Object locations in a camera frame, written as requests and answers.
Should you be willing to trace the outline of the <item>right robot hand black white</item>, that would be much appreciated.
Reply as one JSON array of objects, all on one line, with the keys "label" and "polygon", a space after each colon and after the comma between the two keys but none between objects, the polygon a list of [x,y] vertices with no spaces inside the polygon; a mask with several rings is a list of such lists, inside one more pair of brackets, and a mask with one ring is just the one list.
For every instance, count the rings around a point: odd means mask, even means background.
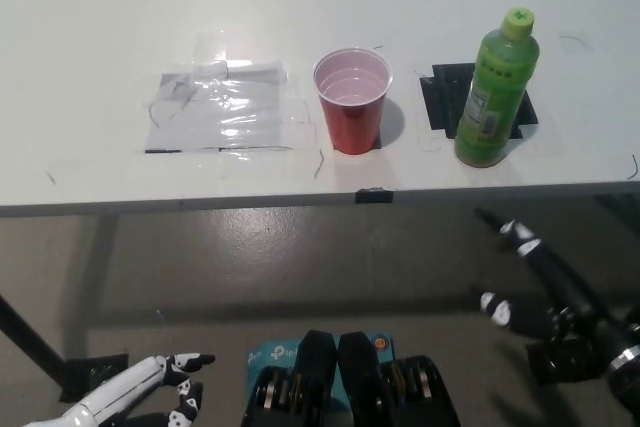
[{"label": "right robot hand black white", "polygon": [[475,215],[525,261],[546,293],[570,317],[572,331],[590,341],[599,366],[615,372],[639,359],[639,336],[616,319],[586,281],[522,222],[504,220],[486,209]]}]

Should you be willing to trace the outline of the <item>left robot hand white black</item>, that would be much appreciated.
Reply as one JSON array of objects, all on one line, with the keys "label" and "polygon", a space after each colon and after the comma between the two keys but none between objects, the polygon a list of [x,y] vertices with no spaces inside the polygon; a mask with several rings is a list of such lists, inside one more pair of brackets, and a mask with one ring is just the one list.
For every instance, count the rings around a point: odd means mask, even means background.
[{"label": "left robot hand white black", "polygon": [[[191,426],[202,407],[203,384],[190,374],[215,362],[202,353],[147,357],[117,374],[58,417],[34,421],[32,427]],[[132,417],[130,412],[156,389],[177,389],[179,403],[168,412]]]}]

